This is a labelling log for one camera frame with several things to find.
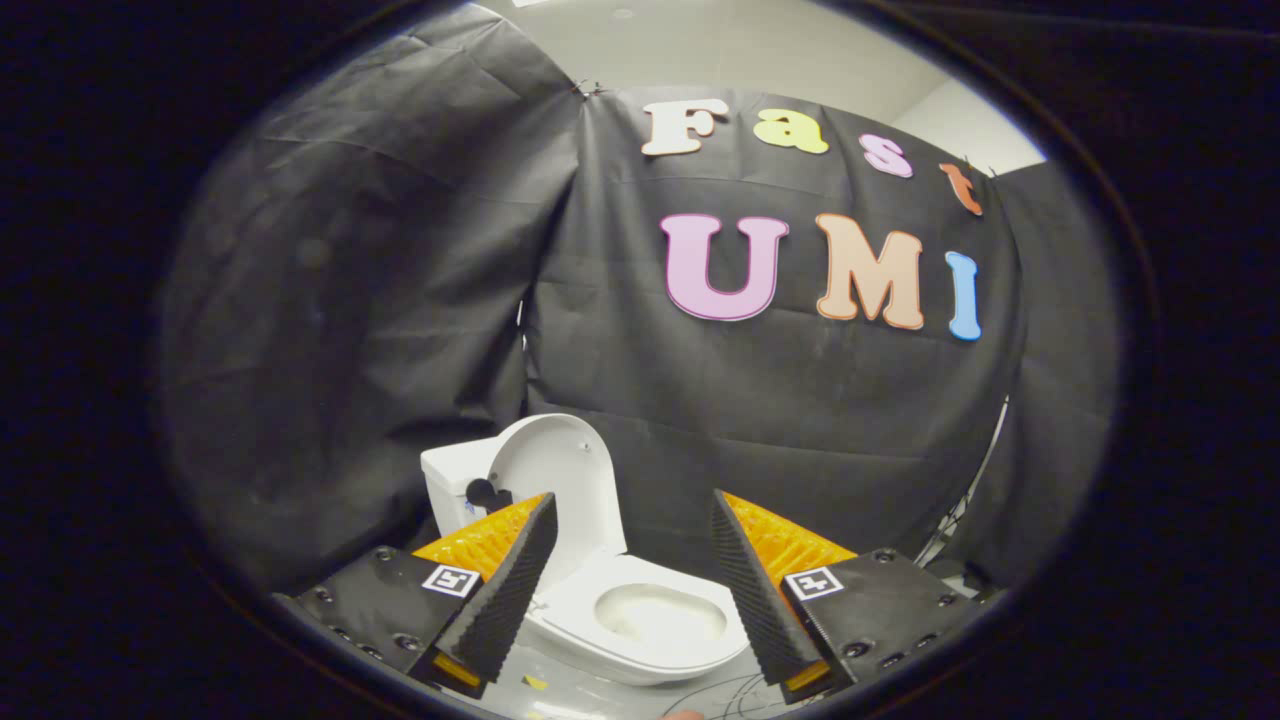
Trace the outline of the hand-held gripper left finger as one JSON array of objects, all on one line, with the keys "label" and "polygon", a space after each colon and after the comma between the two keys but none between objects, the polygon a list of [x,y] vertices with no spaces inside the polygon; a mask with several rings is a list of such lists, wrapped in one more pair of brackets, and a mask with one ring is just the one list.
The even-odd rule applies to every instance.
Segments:
[{"label": "hand-held gripper left finger", "polygon": [[378,546],[273,600],[364,662],[477,700],[495,683],[556,548],[550,492],[416,551]]}]

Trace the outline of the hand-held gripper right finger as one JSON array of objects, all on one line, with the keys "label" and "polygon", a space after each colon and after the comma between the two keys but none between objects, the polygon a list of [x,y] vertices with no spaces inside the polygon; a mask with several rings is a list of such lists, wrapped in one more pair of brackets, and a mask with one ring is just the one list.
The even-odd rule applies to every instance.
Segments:
[{"label": "hand-held gripper right finger", "polygon": [[911,692],[1001,597],[964,594],[897,550],[855,553],[722,489],[710,542],[763,679],[787,701]]}]

